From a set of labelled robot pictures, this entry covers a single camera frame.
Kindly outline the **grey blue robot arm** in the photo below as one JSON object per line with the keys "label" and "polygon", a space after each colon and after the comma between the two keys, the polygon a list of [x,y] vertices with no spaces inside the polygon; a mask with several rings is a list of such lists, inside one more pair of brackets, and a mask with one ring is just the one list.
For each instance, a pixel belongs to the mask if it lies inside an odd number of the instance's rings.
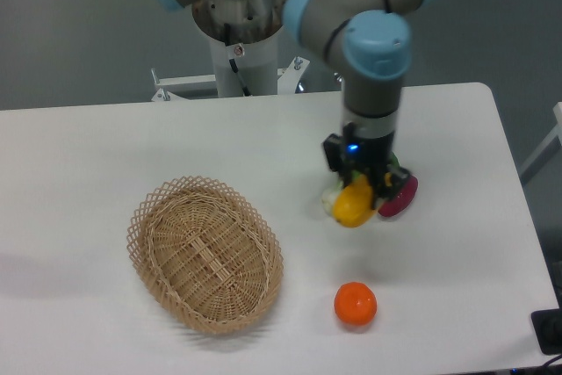
{"label": "grey blue robot arm", "polygon": [[342,131],[324,140],[328,167],[344,185],[370,187],[371,207],[411,179],[393,164],[393,138],[411,32],[404,15],[434,0],[159,0],[190,8],[213,48],[221,97],[277,91],[277,35],[290,34],[342,77]]}

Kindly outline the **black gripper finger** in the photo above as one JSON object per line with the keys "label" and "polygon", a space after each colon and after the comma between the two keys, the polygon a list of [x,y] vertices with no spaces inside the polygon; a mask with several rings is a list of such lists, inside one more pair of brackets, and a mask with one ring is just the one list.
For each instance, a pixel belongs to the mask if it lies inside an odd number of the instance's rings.
{"label": "black gripper finger", "polygon": [[328,168],[336,173],[344,185],[353,180],[352,161],[348,158],[347,144],[341,135],[331,133],[323,142],[322,147]]}
{"label": "black gripper finger", "polygon": [[412,176],[408,169],[392,160],[386,164],[377,164],[370,174],[371,209],[378,210],[386,202],[394,200]]}

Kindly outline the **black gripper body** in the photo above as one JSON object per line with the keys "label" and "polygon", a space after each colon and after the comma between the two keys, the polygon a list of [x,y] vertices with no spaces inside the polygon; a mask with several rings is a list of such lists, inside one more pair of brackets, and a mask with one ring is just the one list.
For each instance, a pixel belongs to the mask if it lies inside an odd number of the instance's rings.
{"label": "black gripper body", "polygon": [[380,182],[391,161],[394,132],[379,138],[364,138],[359,127],[349,122],[342,129],[342,171],[344,182],[352,181],[354,171],[365,175],[369,182]]}

